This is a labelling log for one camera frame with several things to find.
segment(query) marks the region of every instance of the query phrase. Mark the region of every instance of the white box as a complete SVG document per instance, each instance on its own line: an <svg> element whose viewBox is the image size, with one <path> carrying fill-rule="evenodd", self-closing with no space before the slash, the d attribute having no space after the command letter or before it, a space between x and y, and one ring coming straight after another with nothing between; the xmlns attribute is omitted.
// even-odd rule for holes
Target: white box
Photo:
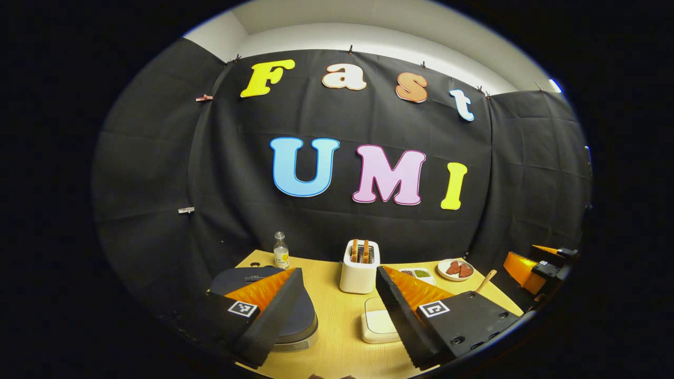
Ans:
<svg viewBox="0 0 674 379"><path fill-rule="evenodd" d="M379 254L379 246L376 242L368 241L367 243L372 246L374 253L374 261L372 263L351 262L353 240L350 240L346 245L344 259L342 260L342 277L339 282L339 287L344 292L370 293L375 288L377 267L381 262L381 254ZM358 246L364 245L365 241L359 239Z"/></svg>

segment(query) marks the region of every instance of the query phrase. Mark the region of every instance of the pink letter m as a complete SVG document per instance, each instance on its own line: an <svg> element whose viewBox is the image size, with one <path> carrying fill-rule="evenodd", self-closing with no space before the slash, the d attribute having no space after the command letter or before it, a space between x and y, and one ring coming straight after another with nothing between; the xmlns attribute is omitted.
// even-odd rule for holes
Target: pink letter m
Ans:
<svg viewBox="0 0 674 379"><path fill-rule="evenodd" d="M353 194L353 200L360 203L371 203L377 200L373 192L374 182L377 183L379 194L384 202L391 198L393 191L400 184L400 191L393 200L401 205L417 205L419 197L419 178L421 165L426 161L426 154L407 150L402 153L395 169L391 170L383 148L376 145L361 145L356 149L363 158L361 169L361 184L358 192Z"/></svg>

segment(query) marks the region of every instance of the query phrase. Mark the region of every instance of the blue letter u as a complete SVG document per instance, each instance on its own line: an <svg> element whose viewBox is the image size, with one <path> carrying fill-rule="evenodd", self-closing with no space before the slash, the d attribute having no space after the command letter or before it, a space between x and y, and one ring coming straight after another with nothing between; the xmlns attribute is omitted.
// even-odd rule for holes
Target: blue letter u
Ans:
<svg viewBox="0 0 674 379"><path fill-rule="evenodd" d="M318 152L316 176L312 181L300 181L295 175L297 150L304 143L299 138L274 138L269 145L274 149L274 184L282 192L301 198L323 193L332 180L332 153L339 148L339 141L316 138L311 145Z"/></svg>

